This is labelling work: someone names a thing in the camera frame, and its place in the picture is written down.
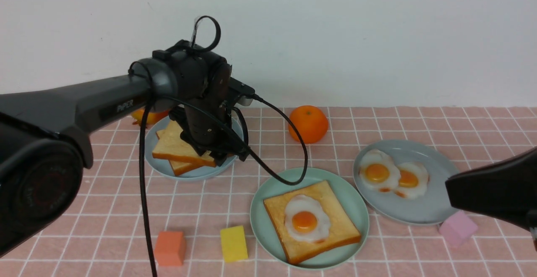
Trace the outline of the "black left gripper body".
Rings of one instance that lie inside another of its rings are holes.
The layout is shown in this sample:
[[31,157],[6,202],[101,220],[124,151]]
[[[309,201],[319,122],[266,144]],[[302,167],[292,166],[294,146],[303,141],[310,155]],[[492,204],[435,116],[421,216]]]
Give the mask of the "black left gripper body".
[[169,118],[181,128],[181,139],[200,154],[232,154],[233,141],[215,120],[232,128],[230,110],[226,100],[232,67],[216,63],[209,68],[207,84],[201,93],[188,99],[188,105],[178,106],[169,112]]

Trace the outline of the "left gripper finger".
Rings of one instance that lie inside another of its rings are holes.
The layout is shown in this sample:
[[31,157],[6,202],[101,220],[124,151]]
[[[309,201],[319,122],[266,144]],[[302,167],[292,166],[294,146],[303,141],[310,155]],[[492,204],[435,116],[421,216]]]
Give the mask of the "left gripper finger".
[[240,161],[244,162],[250,155],[250,152],[248,151],[248,149],[243,146],[243,145],[246,145],[246,146],[249,145],[249,137],[243,137],[242,142],[243,143],[239,143],[238,141],[232,138],[229,139],[229,144],[231,146],[229,157],[236,155]]
[[210,156],[214,159],[216,166],[222,166],[229,157],[229,152],[226,149],[212,149]]

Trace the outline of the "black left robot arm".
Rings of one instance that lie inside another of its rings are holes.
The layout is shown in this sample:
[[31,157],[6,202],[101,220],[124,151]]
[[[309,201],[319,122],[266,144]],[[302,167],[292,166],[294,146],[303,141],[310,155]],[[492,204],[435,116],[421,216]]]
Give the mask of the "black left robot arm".
[[71,206],[92,168],[90,135],[149,106],[172,111],[196,151],[248,155],[227,134],[231,109],[255,90],[232,78],[227,60],[186,40],[133,62],[125,76],[26,93],[2,94],[1,255],[48,227]]

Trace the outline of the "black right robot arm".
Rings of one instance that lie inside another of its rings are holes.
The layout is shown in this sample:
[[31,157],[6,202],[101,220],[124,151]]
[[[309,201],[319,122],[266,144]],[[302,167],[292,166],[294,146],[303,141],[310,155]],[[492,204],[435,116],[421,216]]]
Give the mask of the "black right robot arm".
[[537,149],[460,172],[445,181],[451,206],[503,220],[531,233],[537,245]]

